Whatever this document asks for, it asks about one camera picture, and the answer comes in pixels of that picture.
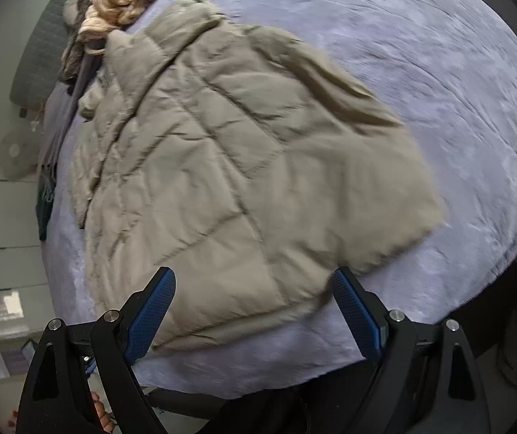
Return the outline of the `left hand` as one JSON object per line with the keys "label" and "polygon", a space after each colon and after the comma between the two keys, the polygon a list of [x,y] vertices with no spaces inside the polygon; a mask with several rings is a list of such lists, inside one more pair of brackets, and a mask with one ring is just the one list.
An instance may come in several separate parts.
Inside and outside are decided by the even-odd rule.
{"label": "left hand", "polygon": [[114,419],[106,411],[106,408],[104,407],[104,404],[102,403],[100,396],[96,392],[91,392],[91,396],[104,432],[113,433],[115,428]]}

